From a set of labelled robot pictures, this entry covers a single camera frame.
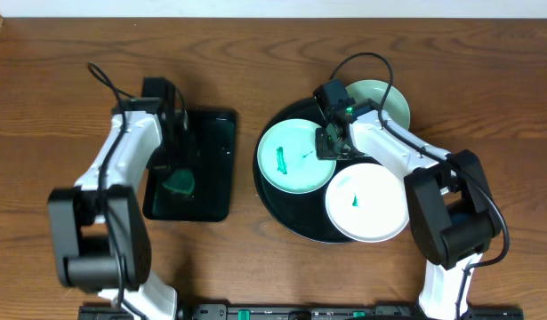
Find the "green scrub sponge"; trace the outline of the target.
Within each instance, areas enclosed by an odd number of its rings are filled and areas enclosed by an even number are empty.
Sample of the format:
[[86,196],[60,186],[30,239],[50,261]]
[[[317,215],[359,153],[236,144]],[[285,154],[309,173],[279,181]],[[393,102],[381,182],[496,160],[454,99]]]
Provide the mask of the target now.
[[189,196],[195,188],[194,174],[188,169],[176,169],[163,180],[162,186],[173,194]]

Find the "light green plate with smear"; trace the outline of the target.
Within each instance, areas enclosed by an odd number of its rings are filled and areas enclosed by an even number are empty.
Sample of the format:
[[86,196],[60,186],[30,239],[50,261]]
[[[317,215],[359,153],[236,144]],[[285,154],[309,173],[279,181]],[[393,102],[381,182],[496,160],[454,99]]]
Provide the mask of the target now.
[[333,176],[335,160],[319,160],[316,130],[310,120],[289,119],[271,126],[261,137],[257,163],[261,175],[276,189],[306,194],[323,187]]

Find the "white plate with green spot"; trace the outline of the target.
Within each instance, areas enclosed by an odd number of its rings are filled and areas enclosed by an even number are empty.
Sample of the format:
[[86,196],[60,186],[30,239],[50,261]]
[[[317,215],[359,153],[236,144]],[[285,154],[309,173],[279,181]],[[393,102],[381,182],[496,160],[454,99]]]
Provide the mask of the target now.
[[409,221],[403,182],[378,164],[354,164],[338,172],[327,186],[325,207],[341,233],[364,243],[387,241]]

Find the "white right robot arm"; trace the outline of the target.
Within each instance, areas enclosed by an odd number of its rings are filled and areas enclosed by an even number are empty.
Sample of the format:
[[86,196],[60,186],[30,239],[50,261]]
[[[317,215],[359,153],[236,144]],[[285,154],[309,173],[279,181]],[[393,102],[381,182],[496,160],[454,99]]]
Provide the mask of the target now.
[[506,236],[508,228],[479,158],[469,150],[453,154],[426,143],[373,100],[325,105],[324,118],[318,158],[368,155],[402,180],[412,236],[427,260],[421,311],[434,319],[467,316],[473,271],[507,254],[481,259],[492,239]]

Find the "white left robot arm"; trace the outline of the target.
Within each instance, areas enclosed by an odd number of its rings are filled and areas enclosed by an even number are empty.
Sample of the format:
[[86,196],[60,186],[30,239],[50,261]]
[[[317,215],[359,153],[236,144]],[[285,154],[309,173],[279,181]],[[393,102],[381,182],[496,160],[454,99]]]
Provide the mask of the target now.
[[182,319],[179,293],[151,269],[151,244],[137,200],[142,176],[155,181],[152,208],[189,198],[195,178],[181,163],[178,131],[188,115],[171,98],[124,100],[89,169],[71,188],[55,188],[47,210],[57,276],[111,305],[105,319]]

